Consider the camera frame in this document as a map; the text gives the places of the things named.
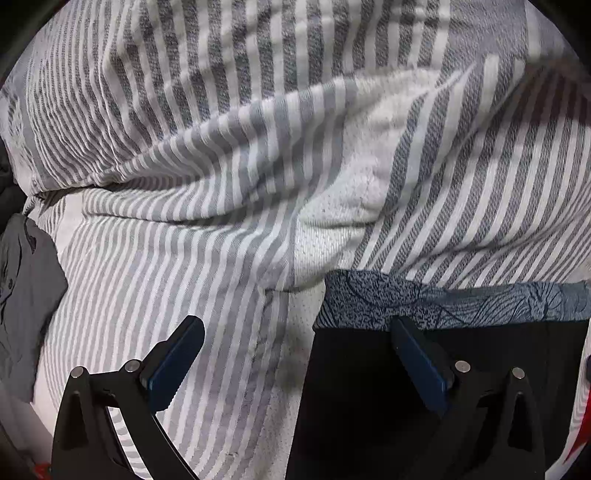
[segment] striped fabric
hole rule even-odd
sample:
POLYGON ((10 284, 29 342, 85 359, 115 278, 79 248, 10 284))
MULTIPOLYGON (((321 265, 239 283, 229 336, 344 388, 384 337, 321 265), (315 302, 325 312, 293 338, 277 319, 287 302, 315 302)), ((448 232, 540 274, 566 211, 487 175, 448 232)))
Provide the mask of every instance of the striped fabric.
POLYGON ((523 0, 70 1, 0 95, 52 235, 54 192, 85 187, 40 363, 55 407, 75 365, 119 368, 195 314, 164 429, 201 479, 284 470, 291 290, 336 267, 563 281, 589 256, 580 70, 523 0))

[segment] blue patterned cloth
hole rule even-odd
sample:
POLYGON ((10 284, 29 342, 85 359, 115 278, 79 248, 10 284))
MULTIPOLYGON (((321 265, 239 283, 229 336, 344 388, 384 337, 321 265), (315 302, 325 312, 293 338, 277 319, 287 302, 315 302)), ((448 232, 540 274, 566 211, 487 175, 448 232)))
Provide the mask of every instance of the blue patterned cloth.
POLYGON ((393 315, 413 318, 421 329, 484 327, 591 317, 586 282, 529 282, 445 290, 377 271, 330 272, 314 329, 389 330, 393 315))

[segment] gray cloth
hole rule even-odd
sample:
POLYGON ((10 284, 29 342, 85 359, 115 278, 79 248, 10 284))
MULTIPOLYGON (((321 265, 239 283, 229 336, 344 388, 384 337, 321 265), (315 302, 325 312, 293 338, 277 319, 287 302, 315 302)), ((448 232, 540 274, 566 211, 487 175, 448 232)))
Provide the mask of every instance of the gray cloth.
POLYGON ((20 213, 0 239, 0 272, 0 381, 28 402, 47 325, 68 285, 51 237, 20 213))
POLYGON ((586 282, 529 282, 446 290, 376 271, 330 272, 315 329, 389 330, 393 315, 421 329, 484 327, 526 322, 589 320, 586 282))

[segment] round metal joint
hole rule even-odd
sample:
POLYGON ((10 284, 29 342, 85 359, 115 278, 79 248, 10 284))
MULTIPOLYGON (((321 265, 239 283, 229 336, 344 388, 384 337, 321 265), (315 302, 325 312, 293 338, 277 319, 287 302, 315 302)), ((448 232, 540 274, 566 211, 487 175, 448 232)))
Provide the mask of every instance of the round metal joint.
POLYGON ((72 378, 78 378, 84 373, 84 367, 74 367, 70 372, 72 378))
POLYGON ((125 364, 125 371, 132 374, 133 372, 135 372, 139 368, 140 365, 141 365, 141 362, 139 360, 136 360, 136 359, 130 360, 129 362, 127 362, 125 364))
POLYGON ((515 378, 519 378, 519 380, 525 378, 525 372, 520 367, 514 367, 513 370, 511 370, 511 373, 515 378))
POLYGON ((464 360, 458 360, 456 362, 456 370, 463 374, 467 374, 470 371, 470 364, 464 360))

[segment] metal pin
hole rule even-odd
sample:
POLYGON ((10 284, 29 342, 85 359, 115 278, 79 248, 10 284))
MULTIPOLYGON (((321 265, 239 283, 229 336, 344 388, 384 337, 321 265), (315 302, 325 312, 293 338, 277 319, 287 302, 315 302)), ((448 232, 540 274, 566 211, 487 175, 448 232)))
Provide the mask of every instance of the metal pin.
POLYGON ((514 367, 513 370, 511 370, 511 373, 515 378, 519 378, 519 380, 525 378, 525 372, 520 367, 514 367))
POLYGON ((458 360, 456 362, 456 370, 463 374, 467 374, 470 371, 470 364, 464 360, 458 360))
POLYGON ((72 378, 78 378, 84 373, 84 367, 74 367, 70 372, 72 378))
POLYGON ((139 368, 140 365, 141 365, 141 363, 139 360, 136 360, 136 359, 130 360, 129 362, 127 362, 125 364, 125 371, 132 374, 133 372, 135 372, 139 368))

